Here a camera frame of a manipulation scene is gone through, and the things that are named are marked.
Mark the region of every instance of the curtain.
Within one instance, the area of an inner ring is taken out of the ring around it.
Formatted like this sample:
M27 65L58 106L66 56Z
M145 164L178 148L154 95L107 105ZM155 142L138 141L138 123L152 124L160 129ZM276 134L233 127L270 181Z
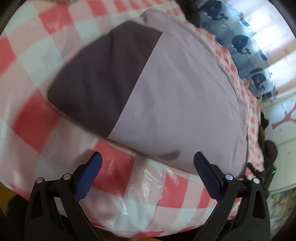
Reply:
M296 92L296 39L268 0L199 0L201 26L228 47L240 78L263 101Z

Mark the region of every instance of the silver rivet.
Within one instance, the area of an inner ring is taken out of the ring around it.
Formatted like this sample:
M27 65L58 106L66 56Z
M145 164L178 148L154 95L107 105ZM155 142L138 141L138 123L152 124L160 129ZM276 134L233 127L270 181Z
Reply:
M258 178L254 178L253 181L254 181L254 183L256 183L256 184L259 184L259 183L260 183L260 180L259 180Z
M43 178L42 177L37 178L36 182L37 183L42 183L43 182Z
M226 174L226 175L225 175L225 178L226 178L228 181L233 180L233 176L230 175L230 174Z
M71 178L71 174L67 173L63 176L64 180L69 180Z

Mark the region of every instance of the sheer curtain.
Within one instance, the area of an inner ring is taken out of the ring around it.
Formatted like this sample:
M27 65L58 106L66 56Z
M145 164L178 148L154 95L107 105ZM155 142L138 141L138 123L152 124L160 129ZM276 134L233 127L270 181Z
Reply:
M281 14L268 0L226 0L242 12L257 34L253 39L268 58L268 70L278 91L277 98L296 92L296 39Z

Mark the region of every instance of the blue gripper pad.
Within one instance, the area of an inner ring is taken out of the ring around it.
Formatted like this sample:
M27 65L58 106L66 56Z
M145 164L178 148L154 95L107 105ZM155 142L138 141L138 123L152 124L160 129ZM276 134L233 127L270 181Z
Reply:
M74 198L77 202L86 197L102 167L102 163L102 155L99 152L95 153L89 160L88 166L76 182Z
M219 202L222 198L221 182L211 169L215 165L210 164L201 152L194 155L193 164L210 197Z

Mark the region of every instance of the red and white tablecloth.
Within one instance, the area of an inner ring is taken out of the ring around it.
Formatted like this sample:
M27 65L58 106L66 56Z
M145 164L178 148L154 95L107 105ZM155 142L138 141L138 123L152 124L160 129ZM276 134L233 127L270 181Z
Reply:
M219 66L234 82L239 98L249 104L248 161L263 170L257 143L257 99L239 79L228 49L206 30L186 22L174 1L27 1L0 37L1 182L28 199L36 178L58 179L85 163L89 152L99 151L103 167L80 204L94 225L134 238L198 227L205 223L216 201L209 197L199 176L95 136L62 117L48 105L46 91L60 68L80 49L150 7L175 15L208 43ZM249 169L246 175L252 178Z

